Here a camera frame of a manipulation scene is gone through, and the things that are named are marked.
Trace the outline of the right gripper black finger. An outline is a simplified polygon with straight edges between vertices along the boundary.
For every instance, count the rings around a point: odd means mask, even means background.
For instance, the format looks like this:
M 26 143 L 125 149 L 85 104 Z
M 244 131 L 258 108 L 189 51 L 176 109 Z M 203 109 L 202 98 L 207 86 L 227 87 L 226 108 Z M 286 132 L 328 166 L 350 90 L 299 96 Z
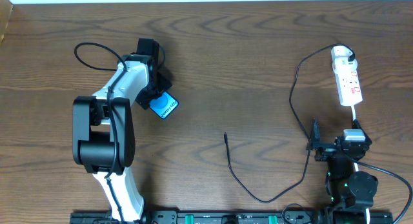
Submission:
M 314 118 L 312 120 L 312 130 L 310 134 L 310 139 L 307 143 L 307 150 L 317 150 L 321 146 L 320 141 L 320 132 L 319 132 L 319 125 L 317 119 Z
M 357 119 L 355 119 L 355 120 L 352 121 L 352 129 L 360 129 L 360 130 L 362 130 L 362 127 L 361 127 L 361 125 L 360 125 L 360 123 L 359 123 L 359 121 L 358 121 Z

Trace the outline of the blue Galaxy smartphone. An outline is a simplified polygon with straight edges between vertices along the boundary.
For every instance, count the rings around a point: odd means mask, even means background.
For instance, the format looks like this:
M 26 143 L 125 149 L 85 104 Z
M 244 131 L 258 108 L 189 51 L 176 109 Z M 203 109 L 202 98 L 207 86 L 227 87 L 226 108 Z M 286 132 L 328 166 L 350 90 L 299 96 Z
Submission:
M 166 119 L 179 106 L 179 102 L 168 92 L 164 92 L 159 98 L 151 100 L 149 105 L 161 119 Z

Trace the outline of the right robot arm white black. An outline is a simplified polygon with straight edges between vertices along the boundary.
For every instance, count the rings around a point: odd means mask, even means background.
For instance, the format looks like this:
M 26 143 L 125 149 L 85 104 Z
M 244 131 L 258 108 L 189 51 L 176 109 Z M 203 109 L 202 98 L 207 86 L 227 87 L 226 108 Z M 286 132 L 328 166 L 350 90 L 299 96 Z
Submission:
M 345 129 L 333 143 L 321 141 L 318 122 L 312 121 L 307 149 L 315 152 L 316 161 L 327 163 L 325 187 L 332 200 L 317 214 L 317 223 L 371 222 L 370 208 L 374 204 L 378 179 L 357 167 L 371 144 L 372 140 L 358 120 L 353 120 L 352 128 Z

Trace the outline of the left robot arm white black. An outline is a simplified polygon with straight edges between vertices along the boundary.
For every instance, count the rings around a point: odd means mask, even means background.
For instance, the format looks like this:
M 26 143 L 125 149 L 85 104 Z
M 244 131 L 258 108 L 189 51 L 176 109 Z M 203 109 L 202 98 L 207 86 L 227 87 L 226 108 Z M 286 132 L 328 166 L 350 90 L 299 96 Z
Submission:
M 113 76 L 91 96 L 73 103 L 72 153 L 101 184 L 112 213 L 109 221 L 145 221 L 145 201 L 138 192 L 132 169 L 136 151 L 132 105 L 150 109 L 166 119 L 179 105 L 168 93 L 172 84 L 160 72 L 163 47 L 141 38 L 135 52 L 117 58 Z

